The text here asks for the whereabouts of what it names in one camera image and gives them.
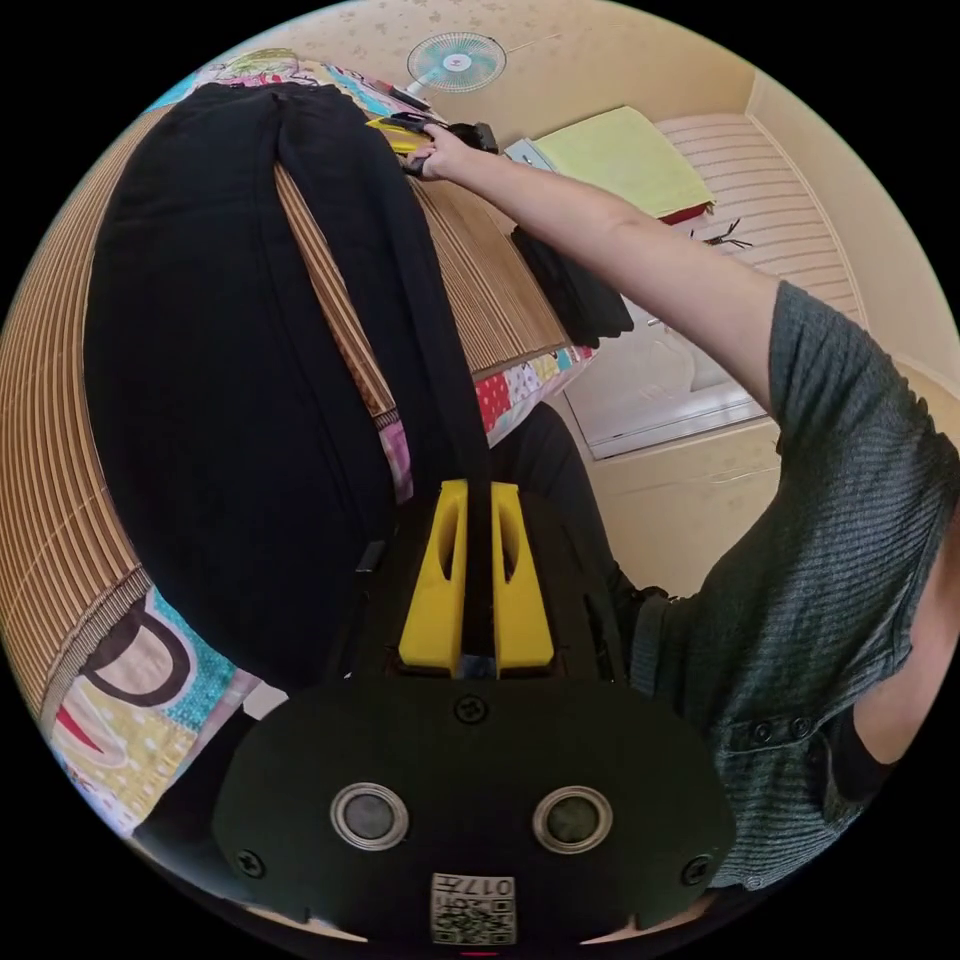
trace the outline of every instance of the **striped gray shirt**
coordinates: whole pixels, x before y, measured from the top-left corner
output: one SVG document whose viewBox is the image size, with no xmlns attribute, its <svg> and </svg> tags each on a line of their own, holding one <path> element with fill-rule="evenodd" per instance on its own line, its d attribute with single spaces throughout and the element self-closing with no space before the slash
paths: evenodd
<svg viewBox="0 0 960 960">
<path fill-rule="evenodd" d="M 859 327 L 783 283 L 770 350 L 773 502 L 703 588 L 641 608 L 631 682 L 710 745 L 737 822 L 714 886 L 759 889 L 862 812 L 825 724 L 896 673 L 960 499 L 960 459 Z"/>
</svg>

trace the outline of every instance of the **yellow cloth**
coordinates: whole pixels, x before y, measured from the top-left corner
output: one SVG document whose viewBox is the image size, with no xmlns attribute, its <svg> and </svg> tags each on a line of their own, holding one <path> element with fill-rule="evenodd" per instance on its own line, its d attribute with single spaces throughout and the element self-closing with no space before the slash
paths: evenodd
<svg viewBox="0 0 960 960">
<path fill-rule="evenodd" d="M 651 217 L 715 202 L 686 158 L 633 107 L 581 120 L 536 146 L 557 172 L 609 190 Z"/>
</svg>

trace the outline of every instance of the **electric fan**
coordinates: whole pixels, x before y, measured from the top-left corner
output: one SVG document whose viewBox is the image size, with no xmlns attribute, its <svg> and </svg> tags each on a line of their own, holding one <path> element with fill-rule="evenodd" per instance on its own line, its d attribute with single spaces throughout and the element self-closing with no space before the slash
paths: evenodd
<svg viewBox="0 0 960 960">
<path fill-rule="evenodd" d="M 492 37 L 478 33 L 441 33 L 418 43 L 407 58 L 413 83 L 407 93 L 424 87 L 444 93 L 471 93 L 503 73 L 507 54 Z"/>
</svg>

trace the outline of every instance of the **yellow plastic clip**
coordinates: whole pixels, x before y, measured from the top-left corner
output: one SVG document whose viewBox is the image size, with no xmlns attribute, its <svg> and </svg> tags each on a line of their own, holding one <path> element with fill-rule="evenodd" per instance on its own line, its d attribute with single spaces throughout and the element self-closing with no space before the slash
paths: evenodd
<svg viewBox="0 0 960 960">
<path fill-rule="evenodd" d="M 390 149 L 404 156 L 431 142 L 427 134 L 416 134 L 402 127 L 393 126 L 389 117 L 374 117 L 373 120 L 367 121 L 367 126 L 379 130 L 387 138 Z"/>
<path fill-rule="evenodd" d="M 510 483 L 495 483 L 491 493 L 493 629 L 500 676 L 504 670 L 548 667 L 554 650 L 519 490 Z"/>
<path fill-rule="evenodd" d="M 408 667 L 456 672 L 467 571 L 467 482 L 440 488 L 430 539 L 400 638 Z"/>
</svg>

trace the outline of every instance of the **printed label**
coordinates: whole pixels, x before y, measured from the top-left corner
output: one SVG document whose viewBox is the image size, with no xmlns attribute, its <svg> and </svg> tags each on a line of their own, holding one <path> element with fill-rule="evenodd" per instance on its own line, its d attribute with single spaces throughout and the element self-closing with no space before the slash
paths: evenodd
<svg viewBox="0 0 960 960">
<path fill-rule="evenodd" d="M 507 946 L 517 942 L 513 877 L 435 873 L 430 891 L 434 943 Z"/>
</svg>

